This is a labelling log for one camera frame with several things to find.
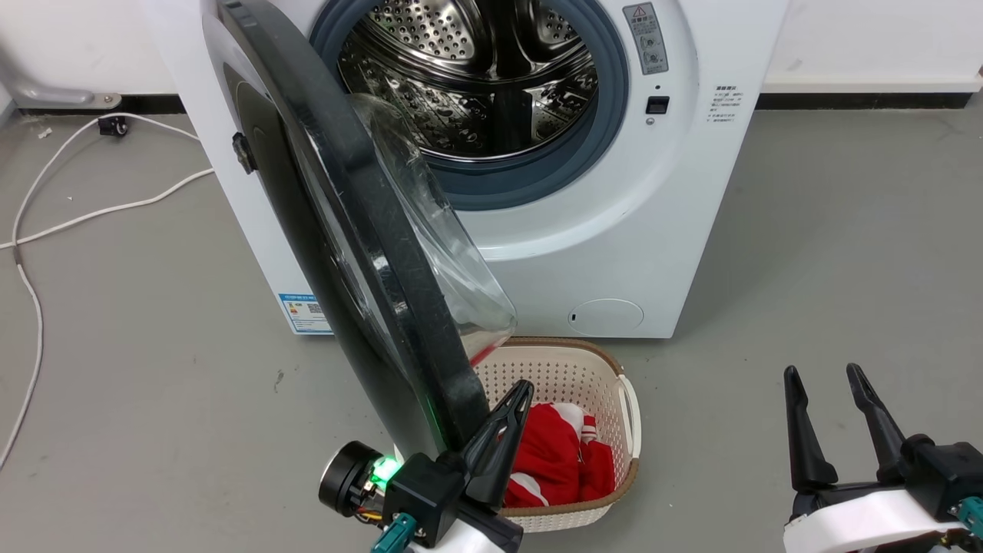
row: black baseboard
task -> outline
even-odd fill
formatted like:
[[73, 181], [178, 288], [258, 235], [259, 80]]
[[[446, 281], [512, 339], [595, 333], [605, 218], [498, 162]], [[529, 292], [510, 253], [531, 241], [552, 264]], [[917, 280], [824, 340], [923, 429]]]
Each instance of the black baseboard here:
[[[971, 92], [766, 93], [756, 109], [963, 109]], [[177, 94], [125, 95], [113, 109], [22, 109], [28, 115], [92, 115], [127, 111], [137, 115], [187, 113]]]
[[112, 109], [22, 109], [24, 115], [100, 115], [113, 111], [125, 111], [136, 115], [175, 115], [187, 113], [177, 94], [124, 95], [123, 101]]
[[761, 94], [755, 109], [963, 109], [972, 92]]

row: teal connector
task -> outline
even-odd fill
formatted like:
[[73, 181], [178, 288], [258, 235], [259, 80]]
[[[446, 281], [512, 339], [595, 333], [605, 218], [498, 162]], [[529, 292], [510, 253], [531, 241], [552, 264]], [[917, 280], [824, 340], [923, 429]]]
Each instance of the teal connector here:
[[405, 513], [400, 513], [382, 535], [376, 540], [372, 553], [403, 553], [417, 531], [417, 521]]
[[967, 497], [959, 502], [957, 519], [976, 535], [983, 536], [983, 499]]

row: laundry basket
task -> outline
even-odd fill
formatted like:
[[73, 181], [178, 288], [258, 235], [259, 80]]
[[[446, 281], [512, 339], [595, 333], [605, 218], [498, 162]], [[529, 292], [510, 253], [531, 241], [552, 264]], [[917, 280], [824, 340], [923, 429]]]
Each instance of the laundry basket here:
[[642, 451], [641, 417], [635, 391], [610, 355], [581, 340], [513, 338], [475, 370], [492, 405], [520, 379], [536, 386], [533, 402], [579, 405], [595, 416], [598, 440], [611, 447], [614, 457], [616, 487], [610, 495], [570, 505], [503, 509], [504, 516], [527, 532], [585, 526], [628, 492]]

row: power cord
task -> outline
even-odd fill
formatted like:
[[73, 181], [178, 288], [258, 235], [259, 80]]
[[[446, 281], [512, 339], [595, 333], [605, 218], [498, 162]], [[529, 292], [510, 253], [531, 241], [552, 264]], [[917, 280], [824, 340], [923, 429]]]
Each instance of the power cord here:
[[30, 202], [30, 198], [33, 196], [34, 191], [37, 189], [38, 184], [40, 184], [41, 179], [44, 177], [44, 174], [51, 167], [51, 164], [54, 163], [55, 159], [57, 159], [58, 156], [61, 155], [61, 153], [68, 147], [68, 145], [71, 144], [72, 141], [74, 141], [85, 129], [97, 125], [100, 119], [106, 119], [109, 117], [121, 117], [121, 116], [130, 117], [132, 119], [137, 119], [140, 121], [145, 121], [152, 125], [156, 125], [158, 127], [167, 129], [169, 131], [173, 131], [175, 133], [184, 135], [188, 138], [200, 142], [200, 139], [197, 136], [193, 135], [192, 133], [189, 133], [188, 131], [179, 129], [177, 127], [172, 127], [170, 125], [165, 125], [164, 123], [161, 123], [159, 121], [154, 121], [153, 119], [149, 119], [141, 115], [134, 115], [133, 113], [110, 113], [106, 115], [101, 115], [86, 123], [86, 125], [84, 125], [81, 129], [76, 131], [74, 135], [69, 137], [69, 139], [65, 141], [65, 144], [63, 144], [61, 148], [59, 148], [58, 151], [55, 152], [55, 155], [51, 159], [49, 159], [47, 163], [45, 163], [44, 168], [41, 169], [41, 172], [37, 174], [37, 178], [35, 178], [34, 182], [30, 185], [30, 188], [28, 189], [28, 193], [26, 196], [24, 196], [24, 201], [21, 202], [21, 207], [18, 209], [17, 215], [14, 217], [14, 229], [11, 231], [11, 241], [5, 244], [0, 244], [0, 250], [13, 248], [14, 263], [17, 264], [17, 270], [21, 274], [21, 280], [24, 281], [24, 286], [28, 289], [28, 292], [30, 293], [30, 299], [34, 302], [34, 315], [37, 317], [37, 355], [34, 359], [34, 370], [30, 375], [30, 384], [28, 384], [28, 392], [24, 397], [24, 402], [21, 404], [21, 412], [18, 414], [17, 421], [14, 423], [14, 430], [10, 433], [10, 438], [7, 440], [7, 446], [4, 448], [3, 454], [0, 455], [0, 470], [3, 470], [3, 467], [7, 462], [7, 457], [10, 456], [11, 450], [14, 449], [14, 443], [17, 442], [17, 437], [21, 434], [21, 427], [24, 426], [24, 418], [28, 414], [28, 407], [30, 406], [30, 400], [34, 397], [34, 388], [37, 386], [37, 377], [38, 375], [40, 375], [41, 372], [41, 357], [43, 356], [44, 353], [44, 317], [41, 312], [41, 302], [37, 298], [37, 292], [34, 290], [34, 287], [30, 284], [30, 279], [28, 278], [28, 273], [24, 268], [24, 259], [21, 257], [21, 251], [19, 247], [23, 244], [27, 244], [28, 242], [37, 240], [38, 238], [43, 238], [44, 236], [48, 236], [49, 234], [60, 232], [62, 230], [65, 230], [66, 228], [70, 228], [81, 222], [90, 220], [92, 218], [96, 218], [100, 215], [106, 215], [115, 212], [121, 212], [123, 210], [128, 210], [130, 208], [138, 208], [141, 206], [149, 206], [150, 204], [155, 204], [167, 198], [171, 194], [174, 194], [188, 183], [215, 172], [214, 169], [206, 169], [204, 171], [199, 171], [185, 178], [181, 182], [175, 184], [171, 188], [164, 191], [162, 194], [150, 198], [148, 200], [133, 202], [131, 204], [125, 204], [122, 206], [116, 206], [113, 208], [106, 208], [104, 210], [99, 210], [97, 212], [93, 212], [91, 214], [83, 215], [81, 217], [74, 218], [67, 222], [63, 222], [57, 226], [48, 228], [47, 230], [42, 230], [41, 232], [38, 232], [26, 238], [18, 238], [17, 234], [21, 228], [21, 219], [24, 216], [24, 212], [27, 210], [28, 203]]

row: basket handle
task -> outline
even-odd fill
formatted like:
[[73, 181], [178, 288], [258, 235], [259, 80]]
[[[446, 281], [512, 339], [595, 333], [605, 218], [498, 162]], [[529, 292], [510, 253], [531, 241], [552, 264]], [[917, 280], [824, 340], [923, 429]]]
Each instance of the basket handle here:
[[638, 396], [635, 395], [635, 388], [631, 385], [628, 377], [618, 376], [621, 398], [621, 414], [628, 423], [625, 428], [625, 439], [628, 442], [628, 449], [631, 450], [632, 459], [638, 459], [642, 455], [642, 411], [638, 407]]

